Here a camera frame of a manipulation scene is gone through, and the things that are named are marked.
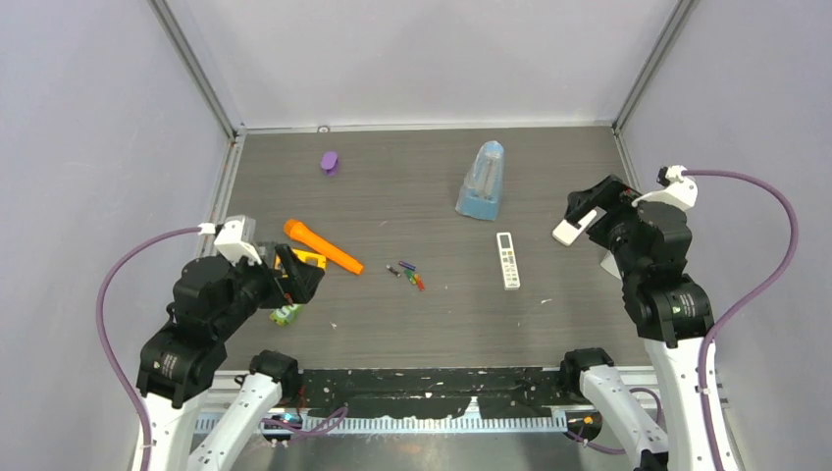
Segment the white remote control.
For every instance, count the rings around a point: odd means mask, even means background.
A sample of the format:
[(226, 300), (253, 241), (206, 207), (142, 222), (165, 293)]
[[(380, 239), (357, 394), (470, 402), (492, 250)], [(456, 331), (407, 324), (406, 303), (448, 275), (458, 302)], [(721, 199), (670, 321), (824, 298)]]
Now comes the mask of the white remote control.
[(512, 234), (501, 232), (495, 234), (498, 249), (503, 287), (505, 290), (517, 290), (521, 287)]

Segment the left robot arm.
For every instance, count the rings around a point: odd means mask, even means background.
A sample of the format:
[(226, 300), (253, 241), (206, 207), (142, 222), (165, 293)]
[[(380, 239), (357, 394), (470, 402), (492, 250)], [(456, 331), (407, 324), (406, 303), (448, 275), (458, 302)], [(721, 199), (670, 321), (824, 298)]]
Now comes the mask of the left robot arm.
[(210, 434), (206, 450), (189, 450), (188, 436), (228, 356), (227, 341), (259, 310), (308, 303), (325, 276), (323, 268), (303, 262), (285, 244), (257, 245), (254, 251), (254, 258), (232, 262), (211, 255), (182, 268), (166, 308), (168, 320), (139, 355), (136, 387), (144, 415), (134, 469), (226, 470), (269, 408), (299, 398), (296, 360), (264, 350), (250, 362), (242, 401)]

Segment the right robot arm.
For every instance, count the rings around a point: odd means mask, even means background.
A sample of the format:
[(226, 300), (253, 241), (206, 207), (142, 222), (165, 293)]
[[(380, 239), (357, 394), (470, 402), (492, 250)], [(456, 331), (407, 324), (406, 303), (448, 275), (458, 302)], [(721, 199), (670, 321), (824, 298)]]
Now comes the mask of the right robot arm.
[(641, 194), (610, 175), (571, 192), (552, 235), (569, 246), (585, 234), (608, 251), (625, 311), (650, 357), (664, 422), (643, 409), (601, 348), (567, 352), (560, 389), (597, 409), (636, 470), (736, 470), (714, 354), (701, 352), (714, 326), (711, 304), (685, 272), (693, 239), (687, 212), (698, 187), (680, 170), (658, 181), (659, 190)]

